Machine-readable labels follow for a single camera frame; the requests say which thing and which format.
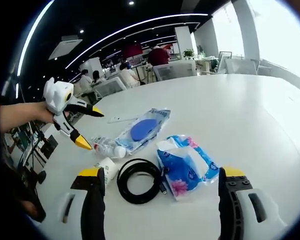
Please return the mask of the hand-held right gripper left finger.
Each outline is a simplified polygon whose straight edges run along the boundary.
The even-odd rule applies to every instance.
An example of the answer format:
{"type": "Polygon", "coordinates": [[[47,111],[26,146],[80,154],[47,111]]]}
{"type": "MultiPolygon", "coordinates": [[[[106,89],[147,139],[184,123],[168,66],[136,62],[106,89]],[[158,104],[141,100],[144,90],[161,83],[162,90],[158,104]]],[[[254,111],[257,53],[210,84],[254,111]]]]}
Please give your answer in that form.
{"type": "Polygon", "coordinates": [[[73,181],[61,222],[71,239],[104,240],[105,172],[103,167],[82,170],[73,181]]]}

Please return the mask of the person's left hand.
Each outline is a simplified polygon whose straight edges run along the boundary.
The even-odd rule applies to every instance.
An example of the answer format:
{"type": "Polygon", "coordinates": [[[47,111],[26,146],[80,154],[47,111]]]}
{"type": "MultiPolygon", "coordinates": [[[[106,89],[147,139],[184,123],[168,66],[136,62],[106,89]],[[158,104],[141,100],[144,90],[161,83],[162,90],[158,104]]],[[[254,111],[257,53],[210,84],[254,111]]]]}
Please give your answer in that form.
{"type": "Polygon", "coordinates": [[[47,109],[45,102],[22,103],[20,106],[23,123],[41,121],[47,124],[54,123],[54,115],[47,109]]]}

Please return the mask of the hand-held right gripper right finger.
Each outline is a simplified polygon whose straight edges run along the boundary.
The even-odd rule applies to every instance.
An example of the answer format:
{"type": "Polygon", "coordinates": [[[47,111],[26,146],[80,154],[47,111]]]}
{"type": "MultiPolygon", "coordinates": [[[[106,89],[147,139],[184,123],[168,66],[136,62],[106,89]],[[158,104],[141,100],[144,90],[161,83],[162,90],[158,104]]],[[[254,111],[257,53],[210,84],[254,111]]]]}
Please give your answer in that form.
{"type": "Polygon", "coordinates": [[[278,240],[286,232],[277,203],[239,169],[219,169],[218,196],[220,240],[278,240]]]}

